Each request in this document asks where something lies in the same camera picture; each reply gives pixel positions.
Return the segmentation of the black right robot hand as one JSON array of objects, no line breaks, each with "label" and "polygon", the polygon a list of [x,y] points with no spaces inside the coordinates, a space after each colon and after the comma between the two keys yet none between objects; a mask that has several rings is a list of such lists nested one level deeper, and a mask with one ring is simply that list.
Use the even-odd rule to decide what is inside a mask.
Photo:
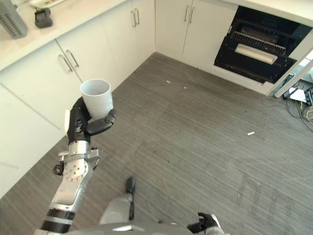
[{"label": "black right robot hand", "polygon": [[202,231],[206,231],[209,228],[220,227],[219,222],[214,214],[207,214],[198,212],[199,221],[194,224],[189,224],[187,229],[193,234],[197,234]]}]

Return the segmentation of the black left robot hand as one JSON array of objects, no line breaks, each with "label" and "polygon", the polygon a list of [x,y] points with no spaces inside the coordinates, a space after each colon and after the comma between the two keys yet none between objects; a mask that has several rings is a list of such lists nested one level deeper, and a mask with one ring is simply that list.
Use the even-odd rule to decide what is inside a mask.
[{"label": "black left robot hand", "polygon": [[90,143],[91,136],[101,134],[109,130],[116,119],[116,110],[111,109],[108,115],[88,123],[91,120],[89,111],[80,97],[76,100],[69,114],[69,126],[67,130],[68,144],[76,141]]}]

